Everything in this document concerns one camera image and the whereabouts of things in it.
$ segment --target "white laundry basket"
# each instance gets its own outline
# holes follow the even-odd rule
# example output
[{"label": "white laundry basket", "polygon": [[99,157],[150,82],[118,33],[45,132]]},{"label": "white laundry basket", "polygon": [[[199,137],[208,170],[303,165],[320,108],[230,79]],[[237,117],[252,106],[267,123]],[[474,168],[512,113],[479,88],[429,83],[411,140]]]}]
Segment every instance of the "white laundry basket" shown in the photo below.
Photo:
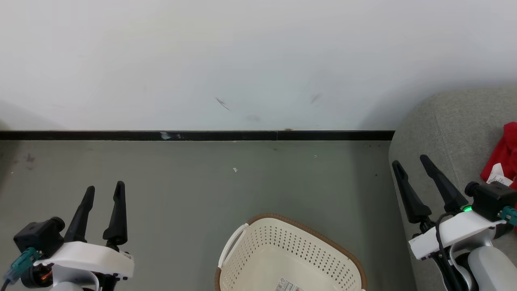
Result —
[{"label": "white laundry basket", "polygon": [[223,249],[216,291],[361,291],[355,256],[313,229],[277,214],[240,226]]}]

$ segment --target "orange wire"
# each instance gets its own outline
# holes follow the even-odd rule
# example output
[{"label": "orange wire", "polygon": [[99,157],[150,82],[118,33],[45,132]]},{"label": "orange wire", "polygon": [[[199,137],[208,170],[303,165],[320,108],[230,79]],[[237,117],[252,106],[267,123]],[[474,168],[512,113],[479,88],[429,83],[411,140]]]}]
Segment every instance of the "orange wire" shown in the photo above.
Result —
[{"label": "orange wire", "polygon": [[44,275],[43,277],[41,277],[42,280],[45,280],[46,278],[48,278],[48,276],[52,275],[52,270],[50,270],[50,272],[46,275]]}]

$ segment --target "black baseboard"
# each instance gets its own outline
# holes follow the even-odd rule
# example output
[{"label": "black baseboard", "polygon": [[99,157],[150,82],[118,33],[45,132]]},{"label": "black baseboard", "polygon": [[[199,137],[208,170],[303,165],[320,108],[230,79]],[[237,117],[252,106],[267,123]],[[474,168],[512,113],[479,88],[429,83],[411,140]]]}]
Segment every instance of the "black baseboard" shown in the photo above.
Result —
[{"label": "black baseboard", "polygon": [[68,132],[0,131],[0,140],[391,140],[392,130],[359,131],[256,131],[256,132]]}]

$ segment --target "red cloth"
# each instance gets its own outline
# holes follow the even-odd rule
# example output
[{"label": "red cloth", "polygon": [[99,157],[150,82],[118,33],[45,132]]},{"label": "red cloth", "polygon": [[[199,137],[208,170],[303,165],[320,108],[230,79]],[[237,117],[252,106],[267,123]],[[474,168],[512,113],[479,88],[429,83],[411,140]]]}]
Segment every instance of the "red cloth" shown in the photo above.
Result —
[{"label": "red cloth", "polygon": [[517,190],[517,122],[510,122],[503,127],[503,137],[481,172],[483,181],[488,180],[492,167],[497,163],[501,163],[505,177],[513,181],[510,187]]}]

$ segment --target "white tag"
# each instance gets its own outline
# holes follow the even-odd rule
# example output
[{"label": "white tag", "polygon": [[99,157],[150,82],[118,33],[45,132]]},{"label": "white tag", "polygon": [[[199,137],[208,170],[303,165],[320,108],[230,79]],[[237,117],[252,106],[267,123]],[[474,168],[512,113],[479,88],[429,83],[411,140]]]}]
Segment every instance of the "white tag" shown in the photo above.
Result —
[{"label": "white tag", "polygon": [[280,278],[275,291],[304,291],[300,286],[296,286],[285,278]]},{"label": "white tag", "polygon": [[510,186],[511,183],[513,183],[512,180],[505,177],[501,163],[497,163],[492,167],[492,172],[490,172],[490,176],[488,177],[488,180],[486,182],[490,184],[494,181],[497,181],[506,186]]}]

